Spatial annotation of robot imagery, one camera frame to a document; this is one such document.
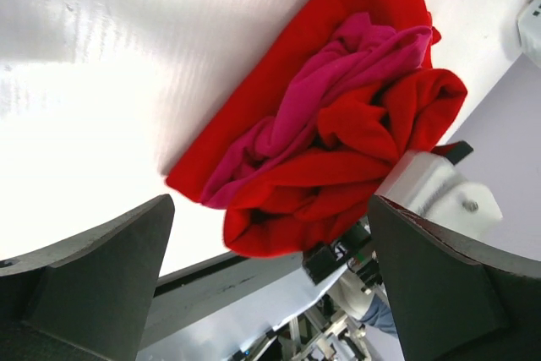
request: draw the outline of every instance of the red fleece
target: red fleece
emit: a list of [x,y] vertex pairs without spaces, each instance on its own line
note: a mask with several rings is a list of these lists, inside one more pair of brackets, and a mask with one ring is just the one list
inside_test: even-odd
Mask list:
[[[368,12],[374,24],[397,30],[432,25],[424,0],[309,0],[172,169],[167,184],[199,202],[229,145],[261,118],[276,114],[294,75],[340,23],[357,12]],[[437,32],[434,38],[439,39]],[[429,51],[424,67],[430,67]]]
[[444,69],[380,89],[352,90],[321,109],[313,146],[238,191],[225,218],[228,248],[267,257],[340,237],[406,150],[434,148],[467,94]]

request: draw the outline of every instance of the white plastic part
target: white plastic part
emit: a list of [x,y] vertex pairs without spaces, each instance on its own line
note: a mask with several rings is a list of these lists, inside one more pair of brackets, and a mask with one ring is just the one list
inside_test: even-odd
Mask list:
[[409,151],[376,194],[475,239],[502,219],[489,188],[467,181],[443,156],[428,152]]
[[532,0],[518,17],[521,49],[541,68],[541,0]]
[[363,288],[363,282],[359,277],[346,270],[327,293],[340,309],[355,320],[361,320],[374,299],[374,292],[366,294]]
[[442,227],[479,240],[503,216],[489,188],[481,183],[465,182],[436,200],[424,217]]

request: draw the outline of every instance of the pink towel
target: pink towel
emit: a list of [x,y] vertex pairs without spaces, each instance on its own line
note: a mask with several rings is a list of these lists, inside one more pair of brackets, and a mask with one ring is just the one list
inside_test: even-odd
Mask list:
[[225,209],[250,179],[305,150],[313,141],[318,111],[339,95],[375,81],[384,84],[419,68],[432,30],[417,26],[396,32],[354,14],[311,57],[287,87],[275,117],[238,138],[210,176],[201,204]]

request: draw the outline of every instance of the white table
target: white table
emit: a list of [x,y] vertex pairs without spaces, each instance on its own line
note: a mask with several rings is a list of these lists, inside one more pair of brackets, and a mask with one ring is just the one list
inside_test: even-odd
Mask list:
[[[306,0],[0,0],[0,259],[161,193],[186,149]],[[434,65],[470,94],[449,136],[519,55],[527,0],[426,0]],[[172,192],[161,274],[226,251],[222,212]]]

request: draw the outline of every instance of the red cloth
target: red cloth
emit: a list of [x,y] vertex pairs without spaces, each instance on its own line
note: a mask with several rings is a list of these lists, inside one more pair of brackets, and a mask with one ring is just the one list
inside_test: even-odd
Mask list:
[[406,150],[432,150],[467,94],[444,69],[380,87],[352,90],[321,109],[314,146],[238,191],[225,218],[228,248],[266,257],[332,242],[365,214]]
[[[309,0],[171,170],[167,184],[199,202],[227,148],[262,118],[276,115],[291,79],[358,12],[396,30],[432,25],[424,0]],[[429,50],[424,67],[430,67]]]
[[276,116],[230,145],[203,189],[201,204],[226,209],[250,179],[306,150],[322,107],[351,89],[379,80],[391,84],[418,69],[431,40],[426,25],[396,31],[372,25],[366,13],[350,16],[289,83]]

